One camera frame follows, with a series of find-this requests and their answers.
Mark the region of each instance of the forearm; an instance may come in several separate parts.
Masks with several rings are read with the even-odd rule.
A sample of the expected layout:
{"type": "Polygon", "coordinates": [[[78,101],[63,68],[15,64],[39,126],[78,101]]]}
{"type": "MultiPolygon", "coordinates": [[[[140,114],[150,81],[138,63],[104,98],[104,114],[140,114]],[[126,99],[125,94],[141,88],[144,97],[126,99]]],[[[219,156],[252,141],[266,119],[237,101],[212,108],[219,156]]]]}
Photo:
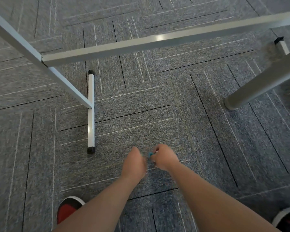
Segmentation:
{"type": "Polygon", "coordinates": [[[120,177],[59,224],[54,231],[113,232],[128,197],[137,183],[129,178],[120,177]]]}
{"type": "Polygon", "coordinates": [[[198,228],[205,231],[278,231],[242,203],[214,187],[181,163],[170,169],[198,228]]]}

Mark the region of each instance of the shoe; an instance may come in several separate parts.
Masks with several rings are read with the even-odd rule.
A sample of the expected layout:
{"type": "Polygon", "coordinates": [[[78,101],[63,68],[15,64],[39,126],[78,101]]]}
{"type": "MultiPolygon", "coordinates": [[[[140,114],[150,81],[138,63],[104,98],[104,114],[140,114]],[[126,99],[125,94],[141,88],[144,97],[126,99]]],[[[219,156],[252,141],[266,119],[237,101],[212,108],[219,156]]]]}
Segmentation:
{"type": "Polygon", "coordinates": [[[68,198],[65,198],[58,207],[57,225],[63,222],[84,204],[85,202],[76,196],[69,196],[68,198]]]}
{"type": "Polygon", "coordinates": [[[272,225],[282,232],[290,232],[290,208],[280,211],[274,218],[272,225]]]}

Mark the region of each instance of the person's right arm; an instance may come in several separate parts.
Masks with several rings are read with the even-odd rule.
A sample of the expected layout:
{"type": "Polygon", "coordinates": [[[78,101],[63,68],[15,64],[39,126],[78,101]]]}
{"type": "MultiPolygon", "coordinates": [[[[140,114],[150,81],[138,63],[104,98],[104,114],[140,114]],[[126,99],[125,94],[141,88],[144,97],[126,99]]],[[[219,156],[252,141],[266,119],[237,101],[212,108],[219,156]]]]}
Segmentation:
{"type": "Polygon", "coordinates": [[[167,145],[157,145],[154,153],[151,160],[158,168],[168,171],[175,180],[201,232],[279,231],[257,213],[180,163],[167,145]]]}

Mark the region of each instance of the small blue object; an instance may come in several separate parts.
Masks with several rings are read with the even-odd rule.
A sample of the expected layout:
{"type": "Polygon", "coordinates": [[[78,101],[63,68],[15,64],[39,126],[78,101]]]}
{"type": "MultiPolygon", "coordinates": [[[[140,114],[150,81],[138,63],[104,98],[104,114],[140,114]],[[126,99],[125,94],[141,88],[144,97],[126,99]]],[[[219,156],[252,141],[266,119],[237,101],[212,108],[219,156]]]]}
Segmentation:
{"type": "Polygon", "coordinates": [[[150,158],[152,155],[154,155],[154,153],[149,152],[149,153],[148,153],[148,158],[150,158]]]}

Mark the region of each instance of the person's left hand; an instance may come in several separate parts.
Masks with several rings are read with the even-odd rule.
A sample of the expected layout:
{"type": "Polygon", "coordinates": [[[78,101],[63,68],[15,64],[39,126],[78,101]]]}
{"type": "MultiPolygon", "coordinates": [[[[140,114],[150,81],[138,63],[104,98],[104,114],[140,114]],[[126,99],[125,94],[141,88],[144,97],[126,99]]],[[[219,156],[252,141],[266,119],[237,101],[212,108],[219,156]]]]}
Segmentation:
{"type": "Polygon", "coordinates": [[[132,147],[124,161],[121,177],[127,177],[136,184],[145,176],[147,170],[147,159],[142,157],[137,147],[132,147]]]}

